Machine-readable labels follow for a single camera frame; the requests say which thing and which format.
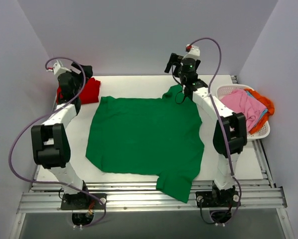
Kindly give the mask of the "green t-shirt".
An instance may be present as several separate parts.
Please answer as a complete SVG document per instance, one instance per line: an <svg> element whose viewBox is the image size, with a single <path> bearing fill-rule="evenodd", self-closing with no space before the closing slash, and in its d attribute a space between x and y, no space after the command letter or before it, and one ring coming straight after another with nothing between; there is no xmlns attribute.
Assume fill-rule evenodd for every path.
<svg viewBox="0 0 298 239"><path fill-rule="evenodd" d="M102 97L91 122L86 158L106 173L157 176L156 189L187 203L200 173L202 120L181 86L160 98Z"/></svg>

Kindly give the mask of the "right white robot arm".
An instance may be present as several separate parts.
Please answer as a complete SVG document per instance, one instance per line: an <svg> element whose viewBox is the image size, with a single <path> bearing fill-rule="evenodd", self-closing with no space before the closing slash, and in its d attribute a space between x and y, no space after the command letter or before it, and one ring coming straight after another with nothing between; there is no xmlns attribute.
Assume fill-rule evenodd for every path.
<svg viewBox="0 0 298 239"><path fill-rule="evenodd" d="M228 199L238 198L235 189L235 168L247 144L246 118L226 107L211 93L211 86L199 79L196 72L198 55L180 56L171 53L165 73L171 73L182 86L186 98L204 110L215 123L213 146L218 153L218 166L213 180L211 200L221 206Z"/></svg>

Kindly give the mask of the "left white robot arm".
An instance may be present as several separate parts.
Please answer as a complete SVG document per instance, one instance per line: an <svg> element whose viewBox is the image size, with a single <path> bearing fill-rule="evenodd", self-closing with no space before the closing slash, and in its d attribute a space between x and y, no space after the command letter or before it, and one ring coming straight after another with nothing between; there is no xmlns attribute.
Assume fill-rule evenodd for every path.
<svg viewBox="0 0 298 239"><path fill-rule="evenodd" d="M58 81L55 112L41 125L31 128L33 158L37 165L51 172L62 183L66 200L79 209L90 203L85 182L76 174L70 163L71 149L66 134L69 123L78 115L81 100L78 94L93 76L92 66L71 64L68 69L60 61L51 71Z"/></svg>

